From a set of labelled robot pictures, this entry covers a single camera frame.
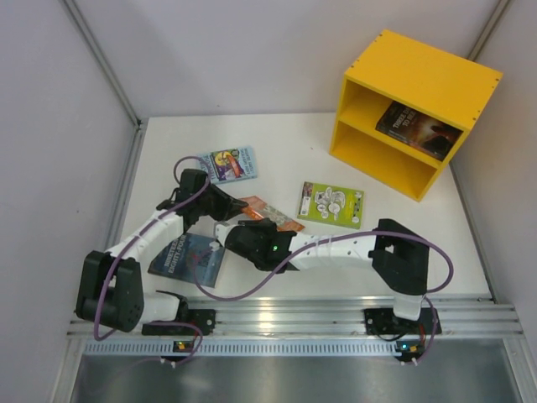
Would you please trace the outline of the orange treehouse book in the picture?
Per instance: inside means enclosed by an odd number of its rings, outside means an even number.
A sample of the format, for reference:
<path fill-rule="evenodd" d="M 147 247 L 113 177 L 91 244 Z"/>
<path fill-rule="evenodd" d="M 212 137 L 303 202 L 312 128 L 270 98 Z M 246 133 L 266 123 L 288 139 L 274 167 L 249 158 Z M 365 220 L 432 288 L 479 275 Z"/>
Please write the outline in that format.
<path fill-rule="evenodd" d="M 305 229 L 305 226 L 296 222 L 291 217 L 282 213 L 275 207 L 272 207 L 267 202 L 259 198 L 258 196 L 247 196 L 241 198 L 241 201 L 246 202 L 248 205 L 243 208 L 244 215 L 252 220 L 270 219 L 277 226 L 277 229 L 282 231 L 295 231 L 301 232 Z"/>

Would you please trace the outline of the Three Days To See book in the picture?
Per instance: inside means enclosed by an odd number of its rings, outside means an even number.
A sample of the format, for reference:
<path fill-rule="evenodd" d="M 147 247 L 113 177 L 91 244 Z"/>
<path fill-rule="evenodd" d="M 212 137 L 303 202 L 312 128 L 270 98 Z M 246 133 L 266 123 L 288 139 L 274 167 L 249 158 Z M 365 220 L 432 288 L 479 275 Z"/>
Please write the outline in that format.
<path fill-rule="evenodd" d="M 375 129 L 442 161 L 462 131 L 402 103 L 393 101 Z"/>

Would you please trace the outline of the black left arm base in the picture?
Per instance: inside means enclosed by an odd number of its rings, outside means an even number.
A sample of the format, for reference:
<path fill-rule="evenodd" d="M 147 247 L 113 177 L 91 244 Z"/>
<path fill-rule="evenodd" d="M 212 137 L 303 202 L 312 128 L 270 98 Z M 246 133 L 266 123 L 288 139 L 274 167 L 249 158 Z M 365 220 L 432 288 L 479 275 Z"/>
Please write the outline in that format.
<path fill-rule="evenodd" d="M 206 336 L 215 327 L 216 311 L 191 308 L 184 296 L 158 290 L 144 295 L 139 324 L 144 336 Z"/>

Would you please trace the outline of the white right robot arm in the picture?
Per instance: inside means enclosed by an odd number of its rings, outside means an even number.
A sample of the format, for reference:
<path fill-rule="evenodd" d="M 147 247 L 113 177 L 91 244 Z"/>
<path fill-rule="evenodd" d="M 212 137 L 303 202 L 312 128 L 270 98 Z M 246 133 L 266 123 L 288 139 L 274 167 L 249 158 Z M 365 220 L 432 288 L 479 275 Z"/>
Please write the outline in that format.
<path fill-rule="evenodd" d="M 341 236 L 279 231 L 267 218 L 218 223 L 214 234 L 221 246 L 260 271 L 280 274 L 337 267 L 373 270 L 394 292 L 394 315 L 409 321 L 420 317 L 430 247 L 392 219 L 379 220 L 372 231 Z"/>

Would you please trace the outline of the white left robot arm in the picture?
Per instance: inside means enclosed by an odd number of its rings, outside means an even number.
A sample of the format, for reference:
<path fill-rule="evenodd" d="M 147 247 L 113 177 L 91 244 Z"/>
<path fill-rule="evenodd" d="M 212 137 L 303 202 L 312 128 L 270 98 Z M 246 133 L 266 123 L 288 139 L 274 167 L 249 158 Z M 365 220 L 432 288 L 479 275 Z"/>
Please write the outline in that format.
<path fill-rule="evenodd" d="M 131 332 L 140 324 L 177 323 L 181 297 L 167 291 L 144 291 L 143 272 L 201 217 L 225 222 L 247 206 L 210 183 L 205 171 L 183 170 L 179 186 L 156 207 L 148 221 L 121 243 L 85 257 L 76 316 L 93 323 L 97 341 L 116 331 Z"/>

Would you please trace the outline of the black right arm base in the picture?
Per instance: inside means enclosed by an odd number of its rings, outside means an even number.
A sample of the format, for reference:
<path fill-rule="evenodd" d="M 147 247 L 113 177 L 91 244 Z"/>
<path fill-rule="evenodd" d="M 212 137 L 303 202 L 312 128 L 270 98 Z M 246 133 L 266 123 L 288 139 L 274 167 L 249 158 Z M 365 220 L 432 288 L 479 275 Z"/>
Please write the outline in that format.
<path fill-rule="evenodd" d="M 429 336 L 433 331 L 434 319 L 436 319 L 436 332 L 441 333 L 440 319 L 435 308 L 422 308 L 417 321 L 396 317 L 392 308 L 368 308 L 363 314 L 366 333 L 371 336 L 388 340 L 406 335 Z"/>

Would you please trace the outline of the light blue treehouse book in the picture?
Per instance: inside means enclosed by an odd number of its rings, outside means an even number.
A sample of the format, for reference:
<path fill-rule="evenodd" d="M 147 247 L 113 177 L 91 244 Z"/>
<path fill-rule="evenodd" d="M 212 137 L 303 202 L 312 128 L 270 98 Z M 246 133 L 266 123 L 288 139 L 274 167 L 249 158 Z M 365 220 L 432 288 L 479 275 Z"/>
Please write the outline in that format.
<path fill-rule="evenodd" d="M 227 184 L 258 177 L 258 167 L 250 146 L 221 149 L 197 155 L 198 165 L 210 177 L 213 184 Z"/>

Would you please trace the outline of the Nineteen Eighty-Four blue book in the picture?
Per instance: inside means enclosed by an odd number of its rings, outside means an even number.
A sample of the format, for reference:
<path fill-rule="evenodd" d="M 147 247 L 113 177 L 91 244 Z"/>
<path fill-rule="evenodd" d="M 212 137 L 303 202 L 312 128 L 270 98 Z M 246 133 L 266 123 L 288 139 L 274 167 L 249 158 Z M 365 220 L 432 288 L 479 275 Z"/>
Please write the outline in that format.
<path fill-rule="evenodd" d="M 185 233 L 173 240 L 151 261 L 148 273 L 214 288 L 225 249 L 207 236 Z"/>

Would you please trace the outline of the green comic book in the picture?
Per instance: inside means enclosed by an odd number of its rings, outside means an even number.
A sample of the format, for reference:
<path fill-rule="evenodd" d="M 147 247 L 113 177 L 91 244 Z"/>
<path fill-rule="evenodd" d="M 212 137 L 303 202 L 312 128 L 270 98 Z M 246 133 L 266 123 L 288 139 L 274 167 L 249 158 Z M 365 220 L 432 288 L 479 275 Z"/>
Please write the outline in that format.
<path fill-rule="evenodd" d="M 305 181 L 301 188 L 297 218 L 360 229 L 364 201 L 364 191 Z"/>

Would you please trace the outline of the yellow wooden shelf box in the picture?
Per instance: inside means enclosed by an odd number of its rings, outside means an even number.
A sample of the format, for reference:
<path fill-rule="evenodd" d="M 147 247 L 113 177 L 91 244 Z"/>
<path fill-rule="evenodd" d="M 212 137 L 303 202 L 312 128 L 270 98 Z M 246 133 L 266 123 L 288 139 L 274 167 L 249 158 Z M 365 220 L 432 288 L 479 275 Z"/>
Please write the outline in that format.
<path fill-rule="evenodd" d="M 343 75 L 331 156 L 421 201 L 465 142 L 503 74 L 385 29 Z M 445 158 L 378 131 L 393 102 L 460 131 Z"/>

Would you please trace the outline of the aluminium mounting rail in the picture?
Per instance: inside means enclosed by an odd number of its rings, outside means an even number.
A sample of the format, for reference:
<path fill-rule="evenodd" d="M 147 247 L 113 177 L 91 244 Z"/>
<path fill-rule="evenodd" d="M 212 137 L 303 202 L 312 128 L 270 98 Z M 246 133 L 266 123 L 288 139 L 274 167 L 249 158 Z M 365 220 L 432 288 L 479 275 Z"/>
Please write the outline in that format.
<path fill-rule="evenodd" d="M 372 330 L 371 313 L 387 309 L 391 300 L 358 297 L 332 300 L 261 298 L 236 302 L 190 300 L 200 313 L 202 334 L 161 327 L 144 336 L 141 327 L 116 333 L 105 341 L 91 337 L 87 322 L 72 320 L 66 357 L 124 356 L 399 356 L 403 340 L 396 332 L 383 336 Z M 524 356 L 527 343 L 515 308 L 491 300 L 431 297 L 425 309 L 436 309 L 438 328 L 429 331 L 429 353 L 443 342 L 497 341 L 509 359 Z"/>

